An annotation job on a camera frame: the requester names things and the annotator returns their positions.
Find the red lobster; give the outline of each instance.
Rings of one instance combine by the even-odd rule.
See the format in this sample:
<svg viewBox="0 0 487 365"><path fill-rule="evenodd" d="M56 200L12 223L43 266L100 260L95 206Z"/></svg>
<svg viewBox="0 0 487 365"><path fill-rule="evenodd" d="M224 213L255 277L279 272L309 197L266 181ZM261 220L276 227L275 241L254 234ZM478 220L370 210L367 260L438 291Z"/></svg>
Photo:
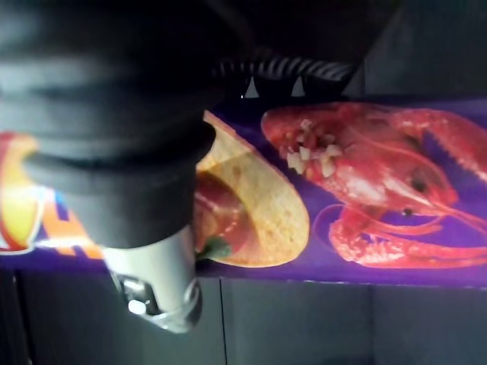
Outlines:
<svg viewBox="0 0 487 365"><path fill-rule="evenodd" d="M329 241L346 261L374 268L458 268L487 263L487 247L447 247L395 234L441 229L446 216L487 234L487 222L452 208L458 194L422 151L432 134L463 168L487 183L487 131L453 113L328 103L268 111L263 134L305 179L343 202ZM387 224L387 211L432 216L416 226Z"/></svg>

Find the colorful logo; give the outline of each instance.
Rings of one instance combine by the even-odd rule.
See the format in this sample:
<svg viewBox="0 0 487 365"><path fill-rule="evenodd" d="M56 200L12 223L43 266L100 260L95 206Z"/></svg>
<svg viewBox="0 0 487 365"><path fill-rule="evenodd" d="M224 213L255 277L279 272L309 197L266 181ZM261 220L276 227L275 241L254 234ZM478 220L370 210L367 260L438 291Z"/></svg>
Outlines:
<svg viewBox="0 0 487 365"><path fill-rule="evenodd" d="M92 259L101 254L61 196L32 182L22 160L36 150L33 138L0 134L0 255L19 255L34 247Z"/></svg>

